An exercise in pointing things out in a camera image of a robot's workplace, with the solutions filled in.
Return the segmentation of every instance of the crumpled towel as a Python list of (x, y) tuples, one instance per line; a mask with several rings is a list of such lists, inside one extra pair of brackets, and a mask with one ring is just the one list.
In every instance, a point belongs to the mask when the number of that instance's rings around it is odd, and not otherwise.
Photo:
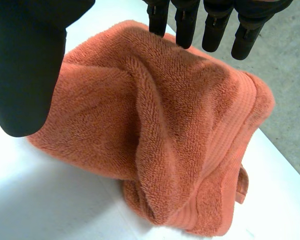
[(224, 235), (248, 175), (247, 144), (274, 98), (256, 76), (125, 21), (65, 57), (35, 147), (123, 180), (127, 204), (155, 225)]

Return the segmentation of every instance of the terry cloth towel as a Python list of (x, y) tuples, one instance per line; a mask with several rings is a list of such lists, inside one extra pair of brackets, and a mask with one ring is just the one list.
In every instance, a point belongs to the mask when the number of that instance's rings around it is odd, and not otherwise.
[(245, 198), (241, 161), (274, 98), (256, 76), (174, 42), (125, 21), (70, 51), (47, 121), (28, 140), (123, 180), (127, 204), (155, 225), (221, 236)]

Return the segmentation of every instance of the towel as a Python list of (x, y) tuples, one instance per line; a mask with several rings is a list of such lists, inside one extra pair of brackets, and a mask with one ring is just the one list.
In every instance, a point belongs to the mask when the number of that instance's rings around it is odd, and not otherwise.
[(122, 180), (126, 203), (154, 225), (222, 236), (274, 98), (258, 77), (174, 43), (135, 21), (89, 38), (65, 55), (46, 123), (28, 140)]

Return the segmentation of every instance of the towel fold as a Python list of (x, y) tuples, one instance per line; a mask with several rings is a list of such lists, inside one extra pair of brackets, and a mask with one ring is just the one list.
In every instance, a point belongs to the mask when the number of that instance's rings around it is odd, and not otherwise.
[(274, 98), (256, 76), (125, 21), (63, 60), (43, 128), (28, 137), (66, 163), (123, 180), (155, 225), (224, 235), (248, 175), (248, 142)]

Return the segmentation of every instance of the concrete floor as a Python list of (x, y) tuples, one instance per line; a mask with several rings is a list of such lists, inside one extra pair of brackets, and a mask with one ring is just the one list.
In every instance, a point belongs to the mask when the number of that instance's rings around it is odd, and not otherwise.
[[(173, 30), (176, 30), (175, 12), (171, 4), (168, 24)], [(202, 51), (206, 17), (201, 3), (192, 45)], [(265, 24), (250, 55), (243, 61), (231, 57), (238, 26), (234, 11), (218, 50), (210, 54), (259, 76), (270, 86), (276, 107), (261, 130), (300, 174), (300, 0), (294, 0)]]

